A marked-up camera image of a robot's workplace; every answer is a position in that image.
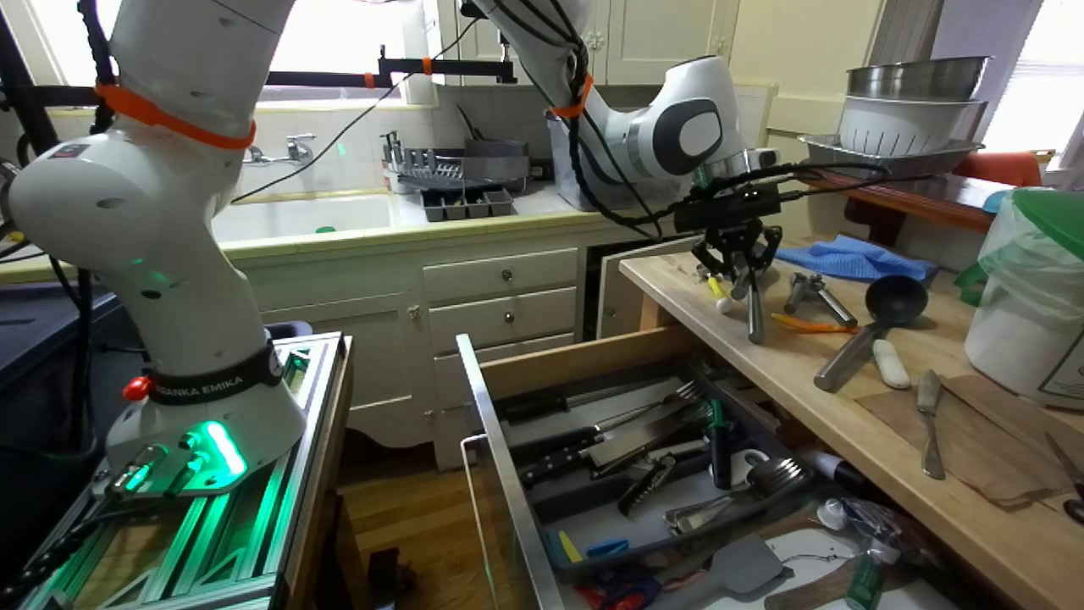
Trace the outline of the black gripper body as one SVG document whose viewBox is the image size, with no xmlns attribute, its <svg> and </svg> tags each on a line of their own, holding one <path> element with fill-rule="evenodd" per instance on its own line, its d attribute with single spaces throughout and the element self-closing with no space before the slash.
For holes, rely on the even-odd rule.
<svg viewBox="0 0 1084 610">
<path fill-rule="evenodd" d="M 703 185 L 676 212 L 680 233 L 703 233 L 720 254 L 774 259 L 782 231 L 774 212 L 782 211 L 776 185 Z"/>
</svg>

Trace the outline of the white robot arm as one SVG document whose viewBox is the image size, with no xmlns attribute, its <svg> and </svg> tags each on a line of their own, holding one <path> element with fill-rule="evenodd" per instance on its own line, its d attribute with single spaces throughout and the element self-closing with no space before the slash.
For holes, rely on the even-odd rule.
<svg viewBox="0 0 1084 610">
<path fill-rule="evenodd" d="M 254 143 L 254 106 L 295 0 L 121 0 L 100 87 L 115 122 L 15 174 L 8 216 L 104 282 L 148 353 L 146 388 L 111 424 L 103 475 L 121 497 L 217 494 L 286 456 L 305 416 L 250 282 L 213 237 Z M 569 133 L 584 200 L 654 220 L 752 174 L 727 69 L 663 70 L 617 111 L 580 36 L 587 0 L 475 0 Z"/>
</svg>

